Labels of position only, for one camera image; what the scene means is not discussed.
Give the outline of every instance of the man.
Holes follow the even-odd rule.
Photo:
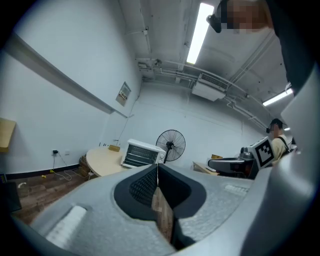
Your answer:
[[[271,144],[274,153],[274,163],[276,163],[276,161],[278,161],[281,157],[290,153],[288,139],[284,135],[283,122],[278,118],[272,120],[269,130],[273,135]]]
[[[313,54],[318,49],[317,40],[311,33],[312,26],[318,23],[316,10],[309,1],[296,4],[289,0],[221,0],[207,21],[217,33],[222,29],[274,29],[280,40],[287,80],[296,95],[316,60]]]

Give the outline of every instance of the fan stand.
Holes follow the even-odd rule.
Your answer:
[[[169,151],[172,150],[172,149],[174,148],[174,146],[175,146],[175,145],[174,145],[174,143],[173,143],[172,141],[168,141],[168,142],[166,143],[166,148],[167,148],[167,150],[166,150],[165,158],[164,158],[164,161],[163,161],[164,164],[165,164],[166,161],[167,161],[167,157],[168,157]]]

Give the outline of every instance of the standing fan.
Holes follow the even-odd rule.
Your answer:
[[[166,130],[156,140],[156,146],[166,151],[164,162],[181,157],[186,148],[185,137],[177,130]]]

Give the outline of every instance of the air conditioner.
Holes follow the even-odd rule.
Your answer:
[[[212,88],[198,81],[196,82],[195,86],[192,88],[192,94],[206,98],[213,102],[217,99],[222,99],[226,96],[226,94],[221,92],[220,90]]]
[[[211,75],[207,75],[205,73],[201,73],[198,78],[198,82],[205,84],[207,86],[216,88],[222,93],[225,93],[228,90],[229,84],[218,77],[214,77]]]

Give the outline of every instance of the desk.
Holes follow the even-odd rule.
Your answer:
[[[204,163],[200,162],[193,162],[193,168],[197,172],[205,173],[205,174],[210,174],[210,175],[215,175],[217,176],[218,173],[214,171],[210,171],[209,169],[206,168],[206,165]]]
[[[15,121],[0,118],[0,152],[9,151],[9,144],[15,126]]]
[[[97,147],[86,153],[86,162],[95,175],[106,176],[130,169],[121,165],[122,155],[121,151],[115,152],[107,147]]]

